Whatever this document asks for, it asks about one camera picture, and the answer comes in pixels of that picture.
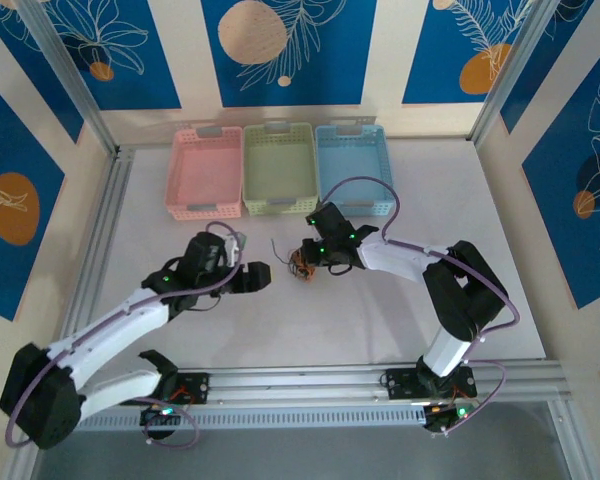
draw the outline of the white table surface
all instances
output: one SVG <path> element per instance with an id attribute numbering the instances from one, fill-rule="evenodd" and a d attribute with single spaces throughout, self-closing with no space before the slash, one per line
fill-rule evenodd
<path id="1" fill-rule="evenodd" d="M 472 143 L 464 140 L 390 140 L 394 184 L 402 211 L 389 233 L 439 245 L 473 242 L 522 314 L 473 358 L 543 358 L 544 349 Z M 136 152 L 96 312 L 106 313 L 172 257 L 182 255 L 205 221 L 177 222 L 163 203 L 169 148 Z M 133 344 L 126 355 L 156 349 L 183 368 L 269 367 L 410 362 L 439 324 L 424 285 L 388 273 L 354 270 L 332 277 L 319 270 L 310 284 L 273 256 L 311 237 L 302 215 L 249 217 L 230 224 L 248 237 L 244 262 L 272 267 L 261 292 L 225 295 L 206 313 L 186 312 Z M 357 218 L 381 226 L 385 217 Z M 203 298 L 199 306 L 209 305 Z M 511 319 L 508 310 L 493 322 Z"/>

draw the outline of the tangled wires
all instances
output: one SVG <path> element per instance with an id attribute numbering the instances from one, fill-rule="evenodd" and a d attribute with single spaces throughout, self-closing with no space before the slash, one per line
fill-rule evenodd
<path id="1" fill-rule="evenodd" d="M 303 282 L 310 282 L 313 279 L 316 269 L 315 267 L 307 265 L 302 258 L 301 249 L 298 248 L 296 250 L 292 250 L 289 252 L 289 259 L 284 260 L 276 252 L 276 244 L 273 241 L 273 238 L 271 239 L 271 248 L 273 248 L 273 254 L 276 256 L 276 258 L 287 266 L 291 275 L 296 277 L 298 280 L 302 280 Z"/>

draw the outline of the plastic basket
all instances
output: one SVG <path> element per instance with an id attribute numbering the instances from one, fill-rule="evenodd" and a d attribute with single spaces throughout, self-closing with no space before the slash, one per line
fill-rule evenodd
<path id="1" fill-rule="evenodd" d="M 316 128 L 320 197 L 345 178 L 374 177 L 393 186 L 384 129 L 378 125 Z M 329 198 L 344 216 L 388 215 L 395 206 L 391 192 L 374 182 L 342 185 Z"/>
<path id="2" fill-rule="evenodd" d="M 173 139 L 165 205 L 176 220 L 241 215 L 242 129 L 180 130 Z"/>
<path id="3" fill-rule="evenodd" d="M 245 127 L 244 149 L 244 203 L 250 215 L 315 209 L 318 180 L 309 123 Z"/>

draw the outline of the pink basket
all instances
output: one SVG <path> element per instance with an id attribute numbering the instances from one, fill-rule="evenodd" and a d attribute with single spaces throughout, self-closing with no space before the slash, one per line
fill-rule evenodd
<path id="1" fill-rule="evenodd" d="M 242 128 L 181 130 L 173 139 L 165 205 L 176 220 L 242 214 Z"/>

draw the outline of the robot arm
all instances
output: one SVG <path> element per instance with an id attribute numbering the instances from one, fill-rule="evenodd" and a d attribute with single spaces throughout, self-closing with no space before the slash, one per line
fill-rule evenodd
<path id="1" fill-rule="evenodd" d="M 200 295 L 187 295 L 187 291 L 211 287 L 208 295 L 217 298 L 266 287 L 271 282 L 268 265 L 251 262 L 246 271 L 244 265 L 236 265 L 238 241 L 243 243 L 244 237 L 198 233 L 182 257 L 150 274 L 141 288 L 98 321 L 46 349 L 33 344 L 20 349 L 0 398 L 2 411 L 12 415 L 37 379 L 16 423 L 38 447 L 46 449 L 64 440 L 80 421 L 108 407 L 137 397 L 168 400 L 178 369 L 158 352 L 141 353 L 123 371 L 107 370 L 105 364 L 140 337 L 192 309 Z M 235 275 L 213 289 L 233 270 Z"/>
<path id="2" fill-rule="evenodd" d="M 484 275 L 505 295 L 504 287 L 478 250 L 469 242 L 460 241 L 453 247 L 408 245 L 383 239 L 376 227 L 363 225 L 357 230 L 332 203 L 326 203 L 307 217 L 319 238 L 302 241 L 302 257 L 311 266 L 327 267 L 341 275 L 353 267 L 381 270 L 426 285 L 441 327 L 433 343 L 418 362 L 418 377 L 427 386 L 430 397 L 436 398 L 439 388 L 448 382 L 471 343 L 480 331 L 504 307 L 504 302 L 482 282 L 455 265 L 441 260 L 438 252 L 460 260 Z M 334 272 L 339 265 L 347 268 Z"/>

